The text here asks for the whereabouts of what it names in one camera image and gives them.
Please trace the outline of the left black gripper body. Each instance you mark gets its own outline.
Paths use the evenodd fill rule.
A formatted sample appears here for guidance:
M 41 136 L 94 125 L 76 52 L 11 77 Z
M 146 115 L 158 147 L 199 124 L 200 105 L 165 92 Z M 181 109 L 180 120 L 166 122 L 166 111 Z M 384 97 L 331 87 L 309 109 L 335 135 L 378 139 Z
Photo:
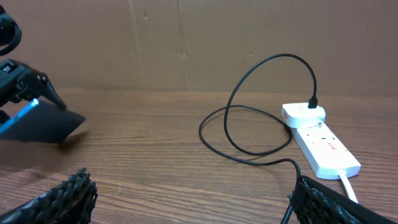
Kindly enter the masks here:
M 1 61 L 1 106 L 40 96 L 40 72 L 17 60 Z

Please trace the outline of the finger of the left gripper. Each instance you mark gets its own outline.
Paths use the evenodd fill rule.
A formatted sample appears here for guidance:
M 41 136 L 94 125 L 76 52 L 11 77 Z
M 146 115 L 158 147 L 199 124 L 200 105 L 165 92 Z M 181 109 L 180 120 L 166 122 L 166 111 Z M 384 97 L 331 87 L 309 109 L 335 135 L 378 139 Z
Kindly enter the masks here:
M 36 78 L 35 87 L 33 87 L 34 93 L 38 96 L 43 96 L 52 103 L 56 104 L 61 110 L 66 110 L 67 105 L 55 91 L 55 88 L 53 87 L 48 76 L 42 72 L 35 72 L 34 77 Z

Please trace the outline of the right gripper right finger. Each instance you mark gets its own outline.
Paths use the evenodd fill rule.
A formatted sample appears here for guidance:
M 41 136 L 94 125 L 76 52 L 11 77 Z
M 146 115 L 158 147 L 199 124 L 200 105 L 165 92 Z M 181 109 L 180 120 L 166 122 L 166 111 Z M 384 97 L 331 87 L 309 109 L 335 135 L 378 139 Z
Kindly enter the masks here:
M 300 223 L 397 224 L 306 175 L 297 179 L 289 200 Z

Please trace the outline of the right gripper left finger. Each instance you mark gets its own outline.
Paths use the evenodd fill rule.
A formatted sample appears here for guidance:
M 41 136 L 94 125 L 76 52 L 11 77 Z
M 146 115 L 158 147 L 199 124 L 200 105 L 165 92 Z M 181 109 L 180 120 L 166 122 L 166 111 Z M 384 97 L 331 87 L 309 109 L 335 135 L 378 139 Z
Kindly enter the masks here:
M 1 224 L 89 224 L 98 198 L 86 168 L 36 198 L 1 215 Z

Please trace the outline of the blue-screen Samsung smartphone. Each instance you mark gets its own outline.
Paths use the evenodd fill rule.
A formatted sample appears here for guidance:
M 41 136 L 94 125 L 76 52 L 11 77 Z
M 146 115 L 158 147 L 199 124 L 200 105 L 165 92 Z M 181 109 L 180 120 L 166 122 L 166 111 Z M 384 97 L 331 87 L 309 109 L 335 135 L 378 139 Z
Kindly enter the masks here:
M 35 98 L 1 125 L 1 139 L 59 143 L 85 120 L 78 113 Z

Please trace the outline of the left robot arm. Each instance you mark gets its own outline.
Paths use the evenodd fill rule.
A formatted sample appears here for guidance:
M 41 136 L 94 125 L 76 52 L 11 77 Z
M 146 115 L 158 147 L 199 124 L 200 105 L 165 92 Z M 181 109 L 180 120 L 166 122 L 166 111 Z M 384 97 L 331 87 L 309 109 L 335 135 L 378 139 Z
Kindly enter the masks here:
M 13 51 L 21 39 L 21 29 L 1 8 L 1 55 L 5 56 Z M 67 108 L 45 73 L 17 60 L 1 61 L 1 106 L 10 101 L 19 103 L 22 100 L 31 101 L 41 96 L 63 110 Z

